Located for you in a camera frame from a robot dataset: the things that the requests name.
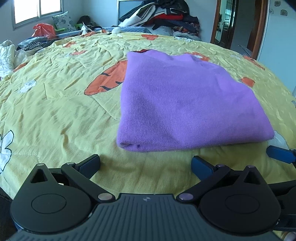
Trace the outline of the dark bag by wall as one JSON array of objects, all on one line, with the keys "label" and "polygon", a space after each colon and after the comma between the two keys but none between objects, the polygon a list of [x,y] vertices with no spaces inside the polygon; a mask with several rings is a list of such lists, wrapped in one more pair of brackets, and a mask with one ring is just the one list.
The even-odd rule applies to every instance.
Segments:
[{"label": "dark bag by wall", "polygon": [[89,16],[81,16],[77,22],[77,24],[85,24],[85,25],[91,25],[93,27],[96,26],[96,23],[94,21],[91,20],[91,18]]}]

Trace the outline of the purple sweater red trim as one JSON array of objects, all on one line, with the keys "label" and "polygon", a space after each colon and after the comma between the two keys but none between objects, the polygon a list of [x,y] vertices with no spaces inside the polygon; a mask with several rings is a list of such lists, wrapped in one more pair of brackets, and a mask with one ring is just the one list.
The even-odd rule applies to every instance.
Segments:
[{"label": "purple sweater red trim", "polygon": [[274,130],[253,91],[191,54],[129,52],[117,145],[154,152],[263,142]]}]

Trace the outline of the red plastic bag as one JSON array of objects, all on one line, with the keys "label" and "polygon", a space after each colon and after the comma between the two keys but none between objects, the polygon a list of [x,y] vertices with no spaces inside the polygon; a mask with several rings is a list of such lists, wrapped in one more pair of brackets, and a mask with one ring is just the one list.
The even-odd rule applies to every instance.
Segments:
[{"label": "red plastic bag", "polygon": [[47,39],[55,39],[56,32],[52,25],[47,23],[39,23],[33,27],[35,30],[32,37],[46,37]]}]

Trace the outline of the white fluffy garment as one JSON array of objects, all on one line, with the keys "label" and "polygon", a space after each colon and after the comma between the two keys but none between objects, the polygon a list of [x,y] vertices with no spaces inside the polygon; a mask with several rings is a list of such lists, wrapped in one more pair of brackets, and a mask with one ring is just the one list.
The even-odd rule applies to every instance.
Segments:
[{"label": "white fluffy garment", "polygon": [[11,71],[16,69],[28,57],[29,53],[23,50],[16,50],[12,41],[6,40],[1,43],[0,47],[0,75],[1,78],[7,76]]}]

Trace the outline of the yellow carrot print bedsheet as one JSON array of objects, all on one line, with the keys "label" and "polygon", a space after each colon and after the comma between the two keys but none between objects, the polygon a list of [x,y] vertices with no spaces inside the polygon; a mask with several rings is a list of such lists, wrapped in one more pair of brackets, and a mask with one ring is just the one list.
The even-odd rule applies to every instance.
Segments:
[{"label": "yellow carrot print bedsheet", "polygon": [[295,147],[295,104],[291,92],[265,66],[219,46],[168,36],[122,33],[70,37],[32,56],[1,81],[1,188],[15,197],[37,163],[58,168],[98,154],[101,169],[92,181],[120,192],[178,194],[198,183],[191,158],[242,170],[254,165],[268,183],[295,178],[295,167],[269,158],[266,142],[189,151],[135,153],[116,144],[121,86],[89,95],[88,85],[107,77],[129,51],[184,53],[222,66],[254,92],[272,126]]}]

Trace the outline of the blue quilted blanket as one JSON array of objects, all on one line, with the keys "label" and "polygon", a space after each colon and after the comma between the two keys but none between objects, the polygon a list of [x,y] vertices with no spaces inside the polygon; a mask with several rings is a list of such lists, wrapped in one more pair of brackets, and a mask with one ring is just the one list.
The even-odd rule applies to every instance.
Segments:
[{"label": "blue quilted blanket", "polygon": [[[146,34],[151,34],[149,29],[146,27],[104,27],[104,28],[95,28],[94,30],[99,33],[104,33],[104,32],[112,32],[113,29],[119,28],[122,32],[132,32],[132,33],[146,33]],[[73,37],[77,35],[81,35],[82,31],[72,31],[72,32],[67,32],[67,33],[62,33],[62,34],[57,34],[55,39],[64,39],[67,37]],[[28,45],[31,42],[41,42],[42,44],[47,42],[48,39],[46,37],[30,37],[28,39],[23,40],[18,44],[18,47],[24,48],[25,45]]]}]

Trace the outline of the window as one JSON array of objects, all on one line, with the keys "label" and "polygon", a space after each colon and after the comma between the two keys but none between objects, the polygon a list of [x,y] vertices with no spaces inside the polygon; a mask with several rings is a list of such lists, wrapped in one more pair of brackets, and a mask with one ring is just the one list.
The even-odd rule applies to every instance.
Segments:
[{"label": "window", "polygon": [[63,13],[62,0],[19,0],[12,1],[13,29],[53,14]]}]

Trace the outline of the pile of clothes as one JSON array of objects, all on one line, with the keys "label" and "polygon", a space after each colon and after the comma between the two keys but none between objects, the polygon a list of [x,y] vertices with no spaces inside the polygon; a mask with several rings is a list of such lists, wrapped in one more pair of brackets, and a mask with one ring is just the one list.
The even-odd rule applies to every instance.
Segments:
[{"label": "pile of clothes", "polygon": [[200,23],[186,1],[142,1],[118,19],[119,27],[146,27],[151,33],[200,40]]}]

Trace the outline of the floral pillow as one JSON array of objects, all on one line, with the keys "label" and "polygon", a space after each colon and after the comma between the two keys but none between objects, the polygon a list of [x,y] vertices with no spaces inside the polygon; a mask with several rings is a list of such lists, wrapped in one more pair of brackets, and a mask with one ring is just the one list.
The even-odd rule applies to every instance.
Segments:
[{"label": "floral pillow", "polygon": [[74,25],[75,25],[73,19],[69,15],[68,11],[66,11],[60,15],[52,16],[52,19],[53,19],[54,24],[58,28],[74,27]]}]

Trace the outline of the green plastic chair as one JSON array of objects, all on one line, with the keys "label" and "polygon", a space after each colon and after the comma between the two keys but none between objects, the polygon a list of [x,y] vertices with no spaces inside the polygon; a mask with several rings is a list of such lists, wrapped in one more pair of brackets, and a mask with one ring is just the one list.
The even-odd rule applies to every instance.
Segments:
[{"label": "green plastic chair", "polygon": [[74,27],[67,27],[67,28],[58,28],[55,24],[53,25],[56,34],[63,34],[69,33],[74,31],[80,31],[82,28],[82,24],[75,24]]}]

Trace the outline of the white plush toy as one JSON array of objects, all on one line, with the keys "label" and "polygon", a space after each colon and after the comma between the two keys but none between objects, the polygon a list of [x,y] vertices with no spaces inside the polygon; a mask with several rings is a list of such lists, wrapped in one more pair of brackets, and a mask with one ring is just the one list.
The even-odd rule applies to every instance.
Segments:
[{"label": "white plush toy", "polygon": [[122,33],[122,30],[120,27],[114,27],[111,31],[112,34],[120,34]]}]

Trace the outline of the dark patterned clothes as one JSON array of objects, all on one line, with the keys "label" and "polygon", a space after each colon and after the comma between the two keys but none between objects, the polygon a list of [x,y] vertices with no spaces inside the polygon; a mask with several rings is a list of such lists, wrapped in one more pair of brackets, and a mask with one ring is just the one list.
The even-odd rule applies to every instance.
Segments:
[{"label": "dark patterned clothes", "polygon": [[20,42],[17,45],[16,50],[29,51],[37,47],[44,48],[44,47],[48,47],[56,40],[58,39],[47,39],[47,37],[31,37],[29,39],[26,39]]}]

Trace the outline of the wooden door frame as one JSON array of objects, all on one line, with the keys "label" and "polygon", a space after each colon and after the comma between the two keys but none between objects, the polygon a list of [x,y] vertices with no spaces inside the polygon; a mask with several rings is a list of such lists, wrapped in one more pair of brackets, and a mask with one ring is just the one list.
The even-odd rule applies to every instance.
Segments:
[{"label": "wooden door frame", "polygon": [[262,44],[268,1],[217,1],[210,42],[243,55],[246,46],[257,59]]}]

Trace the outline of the checkered laundry basket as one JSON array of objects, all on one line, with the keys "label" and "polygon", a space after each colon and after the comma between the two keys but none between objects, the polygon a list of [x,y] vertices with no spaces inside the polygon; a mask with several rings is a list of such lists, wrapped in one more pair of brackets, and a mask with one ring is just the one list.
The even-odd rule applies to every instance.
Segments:
[{"label": "checkered laundry basket", "polygon": [[248,57],[252,57],[252,51],[250,49],[248,49],[246,46],[238,45],[238,47],[240,47],[242,49],[244,55],[246,55]]}]

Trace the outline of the grey framed board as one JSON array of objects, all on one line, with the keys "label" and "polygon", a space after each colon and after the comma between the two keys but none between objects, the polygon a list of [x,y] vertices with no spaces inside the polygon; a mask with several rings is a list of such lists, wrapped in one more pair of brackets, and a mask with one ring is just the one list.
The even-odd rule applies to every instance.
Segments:
[{"label": "grey framed board", "polygon": [[118,0],[117,1],[117,17],[118,19],[128,13],[130,10],[139,6],[142,1],[128,1],[128,0]]}]

